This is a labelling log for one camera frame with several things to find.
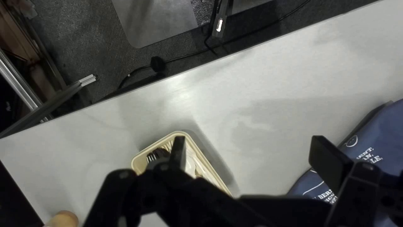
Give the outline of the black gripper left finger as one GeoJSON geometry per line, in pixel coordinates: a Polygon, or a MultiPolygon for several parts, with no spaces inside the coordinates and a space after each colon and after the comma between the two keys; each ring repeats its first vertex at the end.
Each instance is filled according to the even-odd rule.
{"type": "Polygon", "coordinates": [[[171,154],[169,159],[170,170],[184,170],[186,163],[186,145],[184,136],[176,136],[171,146],[171,154]]]}

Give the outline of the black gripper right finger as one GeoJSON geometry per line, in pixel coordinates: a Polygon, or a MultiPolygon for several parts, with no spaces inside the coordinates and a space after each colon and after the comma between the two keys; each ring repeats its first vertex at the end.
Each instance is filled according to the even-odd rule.
{"type": "Polygon", "coordinates": [[[345,153],[321,135],[311,138],[309,164],[334,193],[340,192],[354,167],[354,162],[345,153]]]}

